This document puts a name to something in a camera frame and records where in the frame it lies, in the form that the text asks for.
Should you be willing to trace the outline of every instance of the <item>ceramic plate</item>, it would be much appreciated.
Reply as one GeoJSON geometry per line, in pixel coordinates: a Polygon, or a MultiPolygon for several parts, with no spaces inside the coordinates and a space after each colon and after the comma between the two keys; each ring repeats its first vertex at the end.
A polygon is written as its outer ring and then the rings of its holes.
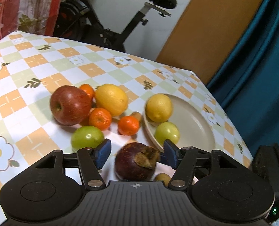
{"type": "MultiPolygon", "coordinates": [[[[211,152],[215,149],[215,138],[211,127],[195,107],[185,100],[170,95],[173,104],[173,114],[168,121],[174,123],[180,131],[180,140],[176,144],[178,148],[194,146],[196,148],[211,152]]],[[[154,138],[154,133],[159,124],[152,122],[144,111],[144,128],[153,144],[163,152],[163,146],[154,138]]]]}

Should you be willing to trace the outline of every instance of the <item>wooden door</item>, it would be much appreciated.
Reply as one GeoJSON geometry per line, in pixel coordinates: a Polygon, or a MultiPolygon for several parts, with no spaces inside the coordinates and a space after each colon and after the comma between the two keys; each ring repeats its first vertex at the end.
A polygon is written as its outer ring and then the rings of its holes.
{"type": "Polygon", "coordinates": [[[191,0],[157,62],[194,71],[206,84],[253,19],[262,0],[191,0]]]}

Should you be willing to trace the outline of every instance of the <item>teal curtain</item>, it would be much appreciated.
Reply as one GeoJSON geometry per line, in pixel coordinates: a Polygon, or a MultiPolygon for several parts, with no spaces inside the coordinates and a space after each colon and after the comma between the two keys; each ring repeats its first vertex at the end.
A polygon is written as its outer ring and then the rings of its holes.
{"type": "Polygon", "coordinates": [[[260,145],[279,144],[279,0],[263,0],[207,88],[252,155],[260,145]]]}

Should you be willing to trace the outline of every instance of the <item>mangosteen calyx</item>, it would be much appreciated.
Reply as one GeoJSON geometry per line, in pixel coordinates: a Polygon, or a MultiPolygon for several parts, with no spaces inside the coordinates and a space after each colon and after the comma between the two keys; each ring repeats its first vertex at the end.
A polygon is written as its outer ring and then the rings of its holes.
{"type": "Polygon", "coordinates": [[[155,148],[146,146],[134,156],[133,160],[138,166],[152,170],[160,160],[160,154],[155,148]]]}

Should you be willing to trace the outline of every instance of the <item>tablecloth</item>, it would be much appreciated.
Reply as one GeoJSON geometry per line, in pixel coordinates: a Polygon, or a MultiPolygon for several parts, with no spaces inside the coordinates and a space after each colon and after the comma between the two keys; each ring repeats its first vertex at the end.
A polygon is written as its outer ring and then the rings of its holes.
{"type": "MultiPolygon", "coordinates": [[[[0,41],[0,188],[52,150],[72,152],[70,138],[78,126],[59,126],[49,99],[59,86],[84,83],[119,86],[129,99],[127,115],[142,113],[153,94],[176,95],[205,117],[216,149],[246,167],[252,160],[231,120],[194,72],[81,42],[15,31],[0,41]]],[[[109,164],[124,144],[150,143],[142,129],[135,137],[119,135],[115,122],[104,134],[112,141],[109,164]]],[[[77,171],[67,174],[80,179],[77,171]]],[[[4,219],[0,207],[0,223],[4,219]]]]}

